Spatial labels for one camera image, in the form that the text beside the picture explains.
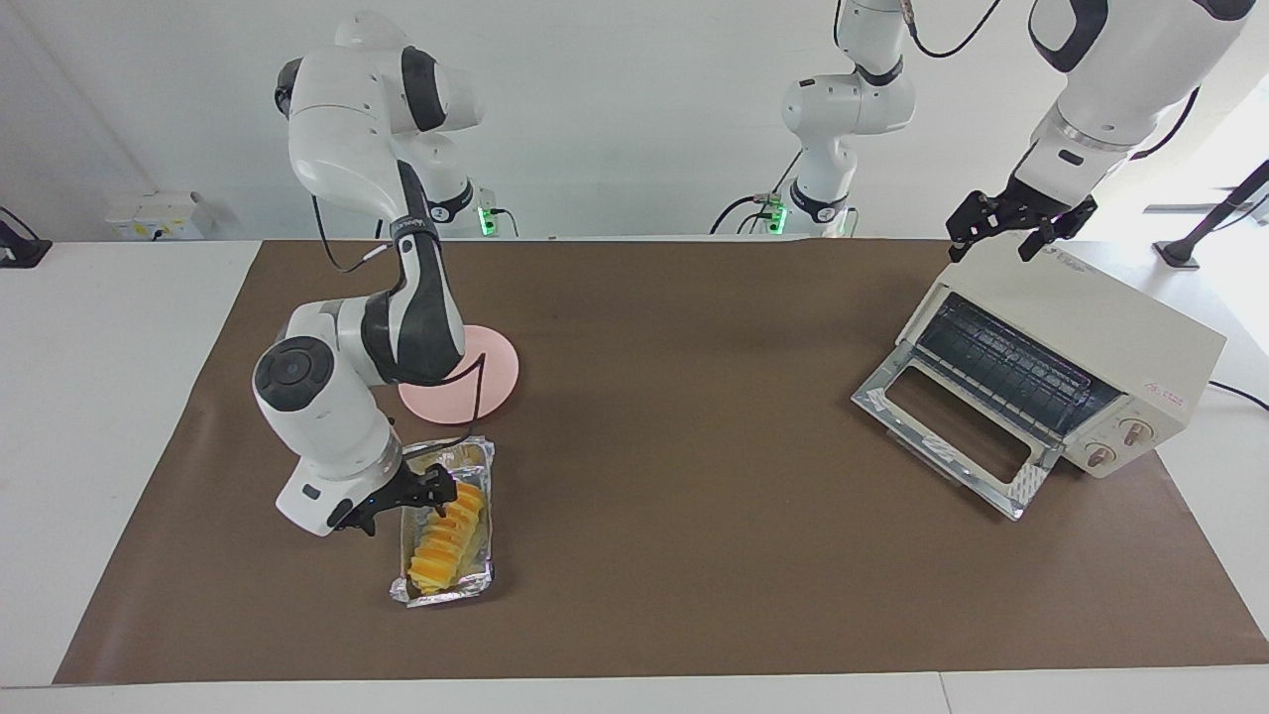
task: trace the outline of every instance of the pink round plate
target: pink round plate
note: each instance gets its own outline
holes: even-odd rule
[[[515,389],[515,380],[520,377],[520,356],[505,336],[489,327],[467,325],[464,334],[467,353],[450,375],[471,368],[478,356],[485,354],[485,383],[480,396],[480,416],[485,419],[501,407]],[[442,387],[404,384],[400,388],[401,402],[420,419],[434,425],[466,425],[476,408],[478,373],[480,370],[472,370],[466,378]]]

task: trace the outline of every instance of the green indicator light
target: green indicator light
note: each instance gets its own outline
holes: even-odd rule
[[[772,235],[782,235],[784,232],[784,221],[789,217],[789,211],[784,205],[775,207],[775,218],[772,219],[770,232]]]
[[[476,212],[480,214],[481,232],[483,232],[485,235],[494,235],[494,231],[497,230],[497,223],[494,222],[494,216],[490,216],[489,211],[486,211],[482,207],[477,207]]]

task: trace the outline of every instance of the yellow food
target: yellow food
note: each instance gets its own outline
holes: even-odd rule
[[[458,500],[445,505],[445,516],[428,515],[423,538],[410,558],[409,576],[416,588],[431,595],[454,585],[483,507],[485,495],[478,488],[458,483]]]

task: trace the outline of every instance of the toaster oven label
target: toaster oven label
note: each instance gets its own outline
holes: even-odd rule
[[[1185,398],[1176,394],[1175,392],[1161,387],[1159,383],[1146,383],[1146,393],[1152,394],[1164,402],[1176,407],[1178,410],[1184,410],[1187,407]]]
[[[1086,271],[1089,271],[1089,264],[1088,263],[1085,263],[1084,260],[1080,260],[1075,255],[1071,255],[1070,252],[1067,252],[1067,251],[1065,251],[1065,250],[1062,250],[1060,247],[1049,246],[1049,247],[1046,247],[1044,250],[1042,250],[1042,252],[1047,252],[1047,254],[1052,255],[1053,259],[1056,259],[1058,263],[1066,265],[1067,268],[1070,268],[1070,269],[1072,269],[1072,270],[1075,270],[1077,273],[1086,273]]]

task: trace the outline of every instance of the brown table mat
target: brown table mat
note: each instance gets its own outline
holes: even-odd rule
[[[494,586],[407,611],[387,596],[395,515],[324,540],[274,511],[296,458],[249,387],[292,308],[396,265],[341,276],[311,242],[268,242],[56,682],[1269,662],[1157,458],[1101,482],[1067,468],[1010,524],[850,406],[944,251],[448,245],[463,316],[510,336],[523,373],[478,430]],[[407,443],[453,434],[378,399]]]

